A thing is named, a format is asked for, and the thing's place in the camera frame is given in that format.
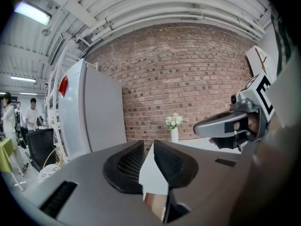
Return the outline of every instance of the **white flowers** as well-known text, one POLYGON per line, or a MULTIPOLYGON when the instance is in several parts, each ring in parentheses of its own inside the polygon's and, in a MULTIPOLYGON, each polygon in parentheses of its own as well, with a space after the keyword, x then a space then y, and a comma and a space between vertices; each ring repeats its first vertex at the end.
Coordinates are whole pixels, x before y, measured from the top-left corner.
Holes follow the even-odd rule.
POLYGON ((184 122, 188 122, 188 119, 183 118, 178 113, 174 113, 172 116, 167 116, 165 120, 165 124, 169 129, 179 127, 179 125, 184 122))

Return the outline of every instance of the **white shirt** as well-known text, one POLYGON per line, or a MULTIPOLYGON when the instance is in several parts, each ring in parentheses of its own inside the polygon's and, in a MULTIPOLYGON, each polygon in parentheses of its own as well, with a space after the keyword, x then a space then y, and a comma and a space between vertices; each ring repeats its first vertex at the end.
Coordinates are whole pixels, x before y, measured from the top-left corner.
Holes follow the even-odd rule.
POLYGON ((15 108, 12 104, 10 104, 3 115, 3 130, 4 133, 14 133, 15 130, 15 108))
POLYGON ((17 108, 15 109, 15 113, 19 112, 20 113, 20 125, 22 126, 21 124, 21 119, 23 120, 22 116, 23 116, 23 113, 21 110, 18 110, 17 108))
POLYGON ((39 117, 39 112, 36 108, 34 110, 32 110, 30 107, 27 108, 26 113, 25 113, 25 119, 27 119, 29 122, 34 123, 33 126, 31 126, 30 124, 27 124, 28 130, 35 130, 38 128, 38 125, 37 125, 38 117, 39 117))

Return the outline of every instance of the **man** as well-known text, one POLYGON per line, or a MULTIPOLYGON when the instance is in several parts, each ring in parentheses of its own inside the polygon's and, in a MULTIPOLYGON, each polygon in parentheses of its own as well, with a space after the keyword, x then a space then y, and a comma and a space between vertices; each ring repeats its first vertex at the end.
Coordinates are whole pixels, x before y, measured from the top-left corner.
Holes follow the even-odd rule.
POLYGON ((5 137, 12 140, 12 143, 13 143, 13 146, 15 149, 15 156, 16 156, 17 163, 19 164, 22 171, 25 172, 26 166, 24 165, 24 162, 22 160, 21 153, 18 148, 17 138, 16 138, 15 108, 14 108, 13 104, 11 103, 11 95, 9 92, 6 92, 3 96, 3 98, 4 98, 5 112, 1 119, 3 120, 3 129, 4 129, 5 137))
POLYGON ((25 122, 27 124, 28 133, 39 129, 37 125, 37 119, 40 121, 41 125, 43 125, 43 122, 39 117, 39 112, 36 109, 36 104, 37 104, 36 99, 32 98, 30 100, 30 107, 26 110, 25 122))
POLYGON ((22 119, 22 111, 21 111, 21 103, 17 102, 17 108, 15 109, 16 114, 16 130, 20 131, 20 127, 23 126, 23 119, 22 119))

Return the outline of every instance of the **ceiling light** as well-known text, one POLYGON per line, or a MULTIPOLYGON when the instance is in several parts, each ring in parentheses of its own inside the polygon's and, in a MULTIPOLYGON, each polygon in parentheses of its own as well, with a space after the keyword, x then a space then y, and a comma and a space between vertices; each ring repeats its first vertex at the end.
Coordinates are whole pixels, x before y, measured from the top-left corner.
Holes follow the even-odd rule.
POLYGON ((43 25, 47 25, 51 18, 51 14, 47 13, 46 11, 42 11, 35 6, 24 2, 18 4, 18 6, 15 8, 15 12, 30 17, 43 25))
POLYGON ((17 76, 13 76, 13 75, 11 75, 10 78, 13 79, 13 80, 18 80, 18 81, 27 81, 27 82, 34 82, 34 83, 37 82, 36 79, 17 77, 17 76))
POLYGON ((21 95, 32 95, 32 96, 36 96, 37 93, 25 93, 25 92, 20 92, 21 95))

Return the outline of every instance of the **white table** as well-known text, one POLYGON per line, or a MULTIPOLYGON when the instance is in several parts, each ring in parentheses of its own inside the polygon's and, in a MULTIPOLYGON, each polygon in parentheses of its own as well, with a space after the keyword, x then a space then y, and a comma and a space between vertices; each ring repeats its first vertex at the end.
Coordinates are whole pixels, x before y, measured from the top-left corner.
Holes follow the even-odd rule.
MULTIPOLYGON (((181 140, 179 144, 183 146, 191 146, 194 148, 209 150, 209 151, 218 151, 225 153, 236 153, 240 154, 238 149, 219 149, 216 145, 209 142, 210 138, 200 138, 192 140, 181 140)), ((139 183, 143 186, 143 197, 146 193, 151 194, 168 194, 168 183, 163 177, 161 171, 156 165, 154 160, 154 145, 151 145, 150 151, 144 161, 143 166, 140 169, 139 183)))

